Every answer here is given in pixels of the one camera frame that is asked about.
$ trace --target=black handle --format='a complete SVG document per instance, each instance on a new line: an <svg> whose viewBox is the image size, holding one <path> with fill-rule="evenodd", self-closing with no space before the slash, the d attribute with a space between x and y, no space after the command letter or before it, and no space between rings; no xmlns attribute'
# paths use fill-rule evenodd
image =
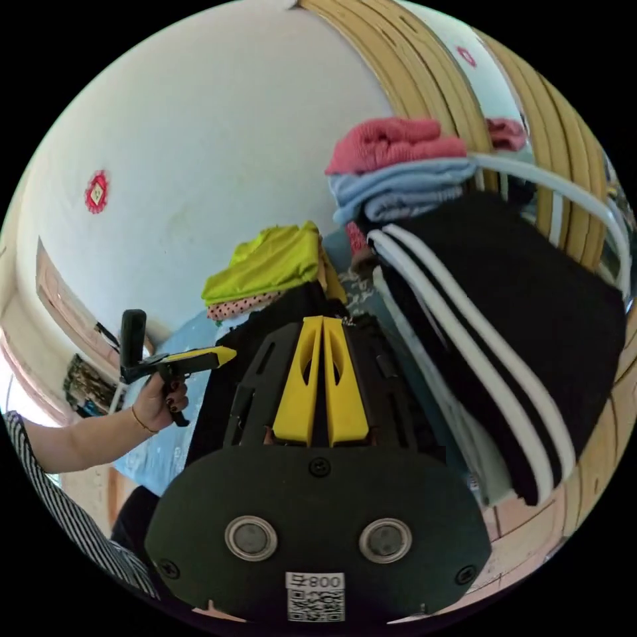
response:
<svg viewBox="0 0 637 637"><path fill-rule="evenodd" d="M170 366L159 365L159 375L164 381L163 395L164 398L166 398L171 392L171 383L174 380ZM180 411L172 411L171 415L173 417L173 423L175 423L177 427L188 427L188 425L190 425L190 421L186 420L186 417Z"/></svg>
<svg viewBox="0 0 637 637"><path fill-rule="evenodd" d="M122 370L129 370L139 365L144 357L145 336L146 312L126 310L121 316L119 334L119 365Z"/></svg>

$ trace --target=window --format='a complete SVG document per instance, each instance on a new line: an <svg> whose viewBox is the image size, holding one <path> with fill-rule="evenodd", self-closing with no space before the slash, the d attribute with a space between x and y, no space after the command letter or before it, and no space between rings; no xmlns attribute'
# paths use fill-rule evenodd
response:
<svg viewBox="0 0 637 637"><path fill-rule="evenodd" d="M17 411L26 419L39 425L59 427L59 424L45 414L22 388L4 356L0 356L0 399L3 402L2 413ZM58 486L62 486L59 475L49 475L48 477Z"/></svg>

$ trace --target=yellow-green folded cloth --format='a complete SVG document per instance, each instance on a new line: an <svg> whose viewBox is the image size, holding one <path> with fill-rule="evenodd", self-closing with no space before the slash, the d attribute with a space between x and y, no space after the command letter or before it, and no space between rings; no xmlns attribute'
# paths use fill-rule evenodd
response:
<svg viewBox="0 0 637 637"><path fill-rule="evenodd" d="M319 259L319 229L311 221L267 228L237 246L228 268L208 277L201 298L214 305L316 281Z"/></svg>

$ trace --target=sleeve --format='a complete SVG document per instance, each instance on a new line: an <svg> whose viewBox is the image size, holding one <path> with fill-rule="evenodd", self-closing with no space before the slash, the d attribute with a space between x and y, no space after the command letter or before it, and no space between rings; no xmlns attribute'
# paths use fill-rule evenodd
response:
<svg viewBox="0 0 637 637"><path fill-rule="evenodd" d="M47 475L33 455L22 417L4 414L9 438L44 506L82 553L109 575L158 599L146 566L132 552L107 539L93 518Z"/></svg>

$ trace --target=qr code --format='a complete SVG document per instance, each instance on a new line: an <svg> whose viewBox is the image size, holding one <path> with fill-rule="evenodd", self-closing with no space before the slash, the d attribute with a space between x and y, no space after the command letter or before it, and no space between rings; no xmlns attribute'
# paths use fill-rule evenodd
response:
<svg viewBox="0 0 637 637"><path fill-rule="evenodd" d="M287 591L291 622L344 622L345 591Z"/></svg>

